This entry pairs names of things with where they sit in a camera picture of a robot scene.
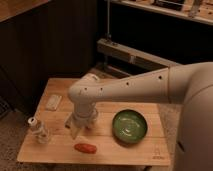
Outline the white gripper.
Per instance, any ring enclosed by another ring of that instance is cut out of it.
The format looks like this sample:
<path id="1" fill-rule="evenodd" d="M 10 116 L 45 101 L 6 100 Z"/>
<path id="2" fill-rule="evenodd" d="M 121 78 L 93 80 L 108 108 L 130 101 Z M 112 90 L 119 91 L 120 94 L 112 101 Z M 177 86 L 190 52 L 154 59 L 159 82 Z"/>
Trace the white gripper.
<path id="1" fill-rule="evenodd" d="M 75 140 L 82 129 L 92 130 L 98 117 L 95 103 L 75 103 L 71 121 L 71 137 Z"/>

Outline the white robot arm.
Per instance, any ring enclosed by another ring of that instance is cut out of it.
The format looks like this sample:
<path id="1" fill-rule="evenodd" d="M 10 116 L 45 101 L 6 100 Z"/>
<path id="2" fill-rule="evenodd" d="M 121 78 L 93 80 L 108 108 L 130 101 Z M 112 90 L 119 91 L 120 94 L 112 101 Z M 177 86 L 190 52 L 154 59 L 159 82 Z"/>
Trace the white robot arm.
<path id="1" fill-rule="evenodd" d="M 87 74 L 70 86 L 72 117 L 85 126 L 97 102 L 173 103 L 182 106 L 173 171 L 213 171 L 213 62 L 177 65 L 101 82 Z"/>

